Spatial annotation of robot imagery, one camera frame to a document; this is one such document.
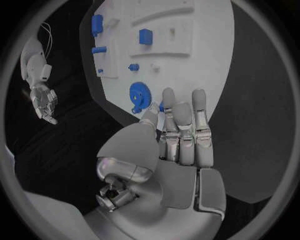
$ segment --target white curved surface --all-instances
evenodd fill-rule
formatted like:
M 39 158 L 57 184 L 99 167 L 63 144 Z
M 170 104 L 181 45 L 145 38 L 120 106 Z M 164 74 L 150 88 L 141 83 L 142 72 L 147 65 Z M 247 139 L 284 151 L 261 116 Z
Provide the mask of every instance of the white curved surface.
M 210 118 L 223 91 L 234 47 L 234 15 L 230 0 L 106 0 L 95 12 L 104 30 L 95 47 L 95 70 L 108 101 L 132 113 L 132 83 L 149 87 L 160 104 L 162 91 L 173 88 L 177 101 L 192 105 L 192 91 L 207 94 Z M 139 30 L 153 31 L 153 45 L 139 44 Z M 128 69 L 138 63 L 138 72 Z M 139 119 L 144 111 L 135 114 Z M 164 114 L 159 115 L 162 129 Z

